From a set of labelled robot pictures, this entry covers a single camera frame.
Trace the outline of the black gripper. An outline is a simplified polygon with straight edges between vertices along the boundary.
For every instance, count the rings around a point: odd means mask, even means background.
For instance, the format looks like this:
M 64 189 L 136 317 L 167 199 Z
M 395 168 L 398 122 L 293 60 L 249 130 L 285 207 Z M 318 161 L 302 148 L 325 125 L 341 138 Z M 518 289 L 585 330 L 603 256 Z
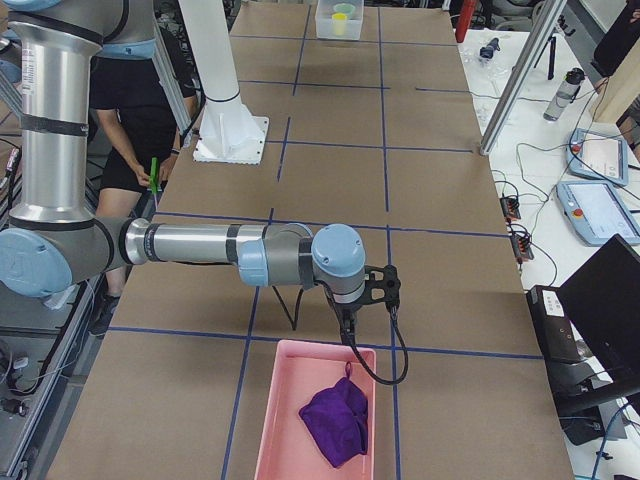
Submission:
M 362 306 L 357 302 L 334 304 L 334 310 L 340 320 L 341 340 L 348 340 L 348 335 L 354 336 L 356 334 L 357 312 L 361 308 Z

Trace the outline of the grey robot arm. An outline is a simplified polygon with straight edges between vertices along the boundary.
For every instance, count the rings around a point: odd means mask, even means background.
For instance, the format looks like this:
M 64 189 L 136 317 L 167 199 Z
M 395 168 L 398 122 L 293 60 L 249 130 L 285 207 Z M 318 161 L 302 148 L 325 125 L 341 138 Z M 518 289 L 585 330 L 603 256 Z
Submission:
M 302 224 L 169 225 L 97 218 L 85 206 L 90 63 L 151 57 L 158 40 L 149 1 L 11 1 L 22 46 L 22 195 L 1 234 L 1 280 L 44 297 L 124 265 L 222 263 L 252 286 L 322 286 L 344 341 L 371 281 L 351 227 Z

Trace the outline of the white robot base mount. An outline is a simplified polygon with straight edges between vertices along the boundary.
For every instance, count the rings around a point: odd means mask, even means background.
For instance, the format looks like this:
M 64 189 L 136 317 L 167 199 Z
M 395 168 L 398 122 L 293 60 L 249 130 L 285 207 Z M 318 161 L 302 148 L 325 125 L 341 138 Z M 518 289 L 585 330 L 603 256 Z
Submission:
M 269 119 L 252 115 L 242 101 L 223 3 L 183 0 L 179 6 L 205 97 L 194 159 L 257 165 Z

